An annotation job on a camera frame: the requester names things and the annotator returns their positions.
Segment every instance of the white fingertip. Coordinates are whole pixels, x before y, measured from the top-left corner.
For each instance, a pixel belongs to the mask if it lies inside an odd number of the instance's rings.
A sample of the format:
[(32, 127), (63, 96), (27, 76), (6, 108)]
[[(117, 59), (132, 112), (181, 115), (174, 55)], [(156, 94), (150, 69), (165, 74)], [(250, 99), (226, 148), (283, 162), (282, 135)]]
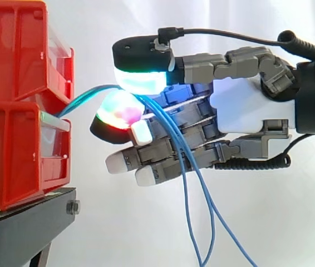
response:
[(145, 120), (134, 122), (130, 128), (138, 146), (146, 146), (152, 142), (152, 135)]
[(154, 173), (151, 166), (145, 166), (135, 172), (136, 183), (139, 186), (156, 185)]
[(106, 159), (106, 166), (110, 174), (120, 174), (122, 172), (127, 172), (123, 153), (118, 151)]

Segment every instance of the black cable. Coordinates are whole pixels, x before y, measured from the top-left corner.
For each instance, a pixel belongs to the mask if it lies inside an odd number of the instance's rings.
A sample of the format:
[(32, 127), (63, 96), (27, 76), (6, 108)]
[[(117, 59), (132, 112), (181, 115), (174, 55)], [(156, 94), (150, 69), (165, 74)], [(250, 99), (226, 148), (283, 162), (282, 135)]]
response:
[(312, 135), (306, 134), (296, 138), (288, 145), (288, 147), (281, 154), (269, 160), (248, 160), (248, 159), (230, 159), (225, 163), (217, 163), (214, 165), (218, 170), (274, 170), (288, 168), (291, 165), (291, 158), (288, 155), (297, 143), (310, 137)]
[(223, 37), (244, 40), (266, 46), (279, 46), (288, 53), (315, 61), (315, 45), (297, 38), (292, 31), (283, 31), (279, 34), (277, 41), (269, 41), (238, 33), (221, 31), (218, 29), (183, 29), (176, 27), (161, 28), (158, 31), (159, 43), (168, 44), (169, 41), (185, 36), (186, 34), (212, 34)]
[(301, 142), (302, 140), (306, 139), (306, 138), (309, 138), (313, 135), (310, 135), (310, 134), (306, 134), (306, 135), (302, 135), (302, 136), (299, 136), (297, 137), (295, 140), (293, 140), (291, 142), (290, 145), (288, 145), (288, 147), (284, 150), (284, 152), (282, 152), (282, 154), (286, 155), (287, 153), (289, 153), (289, 151), (291, 150), (291, 148), (293, 148), (297, 143)]
[(284, 44), (283, 42), (269, 41), (269, 40), (254, 38), (251, 36), (246, 36), (246, 35), (242, 35), (242, 34), (238, 34), (234, 32), (221, 31), (218, 29), (198, 29), (198, 28), (197, 29), (184, 29), (184, 34), (212, 34), (212, 35), (239, 39), (239, 40), (252, 42), (252, 43), (258, 43), (260, 45), (266, 45), (266, 46), (281, 46)]

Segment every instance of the stacked red bins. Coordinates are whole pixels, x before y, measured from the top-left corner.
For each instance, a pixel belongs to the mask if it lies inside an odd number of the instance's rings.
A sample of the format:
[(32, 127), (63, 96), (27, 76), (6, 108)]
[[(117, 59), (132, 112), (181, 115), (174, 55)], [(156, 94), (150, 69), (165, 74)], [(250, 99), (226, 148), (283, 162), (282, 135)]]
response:
[(53, 114), (73, 98), (73, 50), (41, 1), (0, 1), (0, 209), (70, 180), (71, 125)]

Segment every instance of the blue wire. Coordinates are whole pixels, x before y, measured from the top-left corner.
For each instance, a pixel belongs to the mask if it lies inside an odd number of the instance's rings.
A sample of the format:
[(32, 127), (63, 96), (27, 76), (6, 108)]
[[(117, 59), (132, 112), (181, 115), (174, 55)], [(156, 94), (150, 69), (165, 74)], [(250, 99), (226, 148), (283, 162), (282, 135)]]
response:
[(180, 129), (177, 127), (177, 125), (175, 124), (175, 122), (172, 120), (172, 118), (161, 108), (161, 106), (159, 106), (154, 100), (146, 97), (146, 96), (140, 96), (143, 100), (144, 100), (144, 104), (146, 105), (147, 103), (149, 104), (149, 108), (153, 111), (154, 114), (157, 114), (158, 112), (160, 112), (164, 119), (166, 119), (167, 124), (170, 125), (173, 128), (173, 133), (175, 136), (177, 136), (176, 138), (178, 140), (181, 141), (181, 146), (184, 150), (184, 152), (186, 153), (186, 155), (188, 156), (188, 159), (191, 163), (194, 162), (194, 166), (193, 168), (195, 169), (195, 171), (197, 172), (198, 178), (200, 180), (200, 184), (202, 186), (203, 189), (203, 193), (206, 199), (206, 202), (208, 204), (208, 209), (209, 209), (209, 213), (210, 213), (210, 221), (211, 221), (211, 242), (210, 242), (210, 246), (208, 249), (208, 253), (207, 256), (205, 258), (205, 260), (203, 261), (201, 266), (205, 266), (213, 252), (213, 246), (214, 246), (214, 241), (215, 241), (215, 223), (214, 223), (214, 214), (213, 214), (213, 207), (211, 204), (211, 197), (208, 191), (208, 188), (203, 180), (202, 174), (197, 166), (197, 163), (194, 159), (194, 156), (192, 155), (191, 149), (188, 146), (188, 144), (186, 143), (186, 140), (184, 138), (184, 136), (182, 135)]
[[(140, 98), (140, 96), (136, 95), (136, 98), (141, 101), (141, 103), (143, 103), (144, 105), (148, 106), (149, 108), (151, 108), (151, 106), (149, 105), (149, 103), (144, 102), (143, 99)], [(186, 213), (186, 220), (187, 220), (187, 225), (188, 225), (188, 229), (189, 229), (189, 234), (190, 234), (190, 238), (191, 241), (193, 243), (193, 247), (197, 256), (197, 260), (199, 263), (199, 266), (204, 266), (202, 263), (202, 259), (201, 259), (201, 255), (199, 252), (199, 248), (192, 230), (192, 223), (191, 223), (191, 217), (190, 217), (190, 208), (189, 208), (189, 197), (188, 197), (188, 186), (187, 186), (187, 179), (186, 179), (186, 170), (185, 170), (185, 165), (184, 165), (184, 161), (181, 155), (181, 142), (179, 141), (179, 138), (177, 137), (177, 135), (175, 134), (172, 126), (167, 123), (167, 120), (163, 117), (163, 115), (161, 114), (161, 112), (159, 112), (158, 110), (155, 110), (153, 107), (151, 108), (151, 110), (154, 112), (155, 116), (157, 117), (157, 119), (160, 121), (160, 123), (162, 124), (163, 128), (165, 129), (166, 132), (168, 132), (176, 146), (176, 150), (178, 152), (178, 158), (179, 158), (179, 162), (180, 162), (180, 167), (181, 167), (181, 172), (182, 172), (182, 177), (183, 177), (183, 186), (184, 186), (184, 199), (185, 199), (185, 213)]]
[[(161, 106), (159, 106), (155, 101), (152, 101), (151, 99), (147, 98), (147, 97), (144, 97), (144, 100), (145, 101), (149, 101), (149, 102), (152, 102), (152, 104), (161, 112), (161, 111), (164, 111)], [(203, 181), (203, 177), (199, 171), (199, 168), (198, 168), (198, 164), (191, 152), (191, 149), (190, 147), (188, 146), (188, 144), (186, 143), (186, 140), (183, 138), (182, 136), (182, 133), (181, 131), (179, 130), (179, 128), (177, 127), (177, 125), (175, 124), (175, 122), (171, 119), (171, 117), (169, 115), (166, 114), (165, 118), (168, 120), (168, 122), (171, 124), (171, 126), (173, 127), (174, 131), (177, 133), (177, 135), (180, 137), (180, 140), (183, 142), (183, 150), (185, 151), (189, 161), (191, 162), (193, 168), (195, 169), (199, 179), (202, 181), (201, 184), (204, 184), (204, 181)], [(235, 244), (237, 245), (237, 247), (239, 248), (240, 252), (242, 252), (242, 254), (245, 256), (245, 258), (250, 262), (250, 264), (254, 267), (257, 267), (256, 263), (251, 259), (251, 257), (248, 255), (248, 253), (244, 250), (244, 248), (242, 247), (242, 245), (240, 244), (240, 242), (238, 241), (237, 237), (233, 234), (232, 230), (229, 228), (229, 226), (226, 224), (225, 220), (223, 219), (222, 215), (220, 214), (220, 212), (218, 211), (217, 207), (215, 206), (214, 202), (213, 202), (213, 199), (211, 198), (210, 194), (209, 194), (209, 197), (210, 197), (210, 202), (211, 202), (211, 205), (213, 207), (213, 210), (215, 212), (215, 214), (217, 215), (218, 219), (220, 220), (220, 222), (222, 223), (224, 229), (228, 232), (228, 234), (230, 235), (230, 237), (233, 239), (233, 241), (235, 242)]]
[(71, 111), (73, 111), (74, 109), (76, 109), (77, 107), (85, 103), (87, 100), (94, 97), (99, 92), (106, 89), (113, 89), (113, 88), (122, 89), (118, 85), (99, 85), (99, 86), (93, 87), (89, 89), (88, 91), (82, 93), (78, 97), (76, 97), (74, 100), (72, 100), (71, 103), (69, 103), (60, 113), (55, 114), (55, 116), (58, 118), (61, 118), (62, 116), (70, 113)]

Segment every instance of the white wall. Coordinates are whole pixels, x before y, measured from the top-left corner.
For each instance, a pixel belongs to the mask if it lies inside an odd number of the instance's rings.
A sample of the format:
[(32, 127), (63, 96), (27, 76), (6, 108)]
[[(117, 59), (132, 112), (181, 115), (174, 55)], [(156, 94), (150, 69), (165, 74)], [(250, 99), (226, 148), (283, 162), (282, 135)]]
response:
[[(292, 29), (315, 43), (315, 0), (47, 0), (50, 16), (76, 52), (76, 95), (114, 83), (111, 46), (155, 34), (159, 27), (209, 27), (276, 39)], [(221, 37), (188, 36), (176, 55), (224, 53), (252, 45)], [(300, 59), (274, 51), (292, 63)], [(140, 188), (134, 173), (110, 175), (105, 158), (118, 147), (89, 132), (102, 97), (68, 117), (73, 123), (72, 182), (82, 211), (52, 245), (49, 267), (197, 266), (185, 222), (180, 179)], [(259, 266), (315, 266), (315, 137), (292, 152), (280, 171), (203, 170), (211, 194)], [(191, 215), (201, 250), (209, 219), (195, 175), (189, 175)], [(249, 266), (220, 224), (208, 266)]]

